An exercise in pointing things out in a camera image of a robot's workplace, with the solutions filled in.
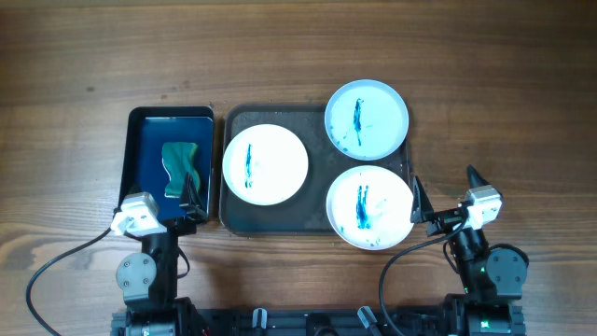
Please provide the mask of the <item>green sponge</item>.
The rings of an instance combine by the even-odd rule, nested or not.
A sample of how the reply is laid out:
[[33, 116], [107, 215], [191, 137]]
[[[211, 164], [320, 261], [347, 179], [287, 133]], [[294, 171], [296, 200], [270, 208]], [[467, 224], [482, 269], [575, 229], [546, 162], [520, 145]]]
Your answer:
[[166, 198], [178, 198], [182, 195], [187, 174], [193, 180], [194, 189], [200, 191], [201, 178], [195, 168], [195, 155], [198, 146], [189, 142], [167, 142], [162, 146], [162, 165], [169, 176], [164, 191]]

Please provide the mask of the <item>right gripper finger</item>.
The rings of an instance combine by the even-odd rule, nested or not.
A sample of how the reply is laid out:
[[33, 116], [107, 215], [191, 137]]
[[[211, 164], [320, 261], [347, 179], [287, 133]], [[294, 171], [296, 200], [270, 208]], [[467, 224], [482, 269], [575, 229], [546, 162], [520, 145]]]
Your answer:
[[489, 186], [490, 183], [481, 176], [472, 164], [466, 167], [466, 176], [471, 189]]
[[435, 211], [424, 191], [423, 184], [417, 175], [412, 179], [412, 186], [413, 202], [410, 221], [412, 223], [432, 221]]

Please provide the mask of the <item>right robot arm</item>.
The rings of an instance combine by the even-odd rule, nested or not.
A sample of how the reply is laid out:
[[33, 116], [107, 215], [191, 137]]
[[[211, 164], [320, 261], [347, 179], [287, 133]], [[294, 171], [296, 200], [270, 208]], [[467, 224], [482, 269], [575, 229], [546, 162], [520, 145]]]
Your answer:
[[443, 235], [450, 263], [463, 284], [464, 294], [448, 294], [440, 305], [437, 335], [524, 335], [522, 297], [530, 260], [509, 244], [490, 245], [482, 228], [495, 221], [503, 195], [471, 165], [466, 167], [469, 190], [449, 210], [433, 209], [423, 183], [412, 180], [411, 221], [427, 225], [426, 234]]

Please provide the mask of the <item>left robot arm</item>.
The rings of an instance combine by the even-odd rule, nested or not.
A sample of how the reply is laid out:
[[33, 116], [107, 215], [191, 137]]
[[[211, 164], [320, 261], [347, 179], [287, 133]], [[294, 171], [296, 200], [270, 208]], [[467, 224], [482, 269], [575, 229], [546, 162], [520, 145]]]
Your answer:
[[187, 173], [179, 197], [186, 214], [161, 223], [159, 207], [148, 192], [126, 196], [111, 230], [139, 241], [141, 251], [125, 257], [116, 280], [126, 311], [112, 315], [113, 336], [191, 336], [211, 333], [208, 322], [189, 298], [177, 296], [178, 260], [186, 255], [178, 238], [197, 231], [207, 219], [193, 177]]

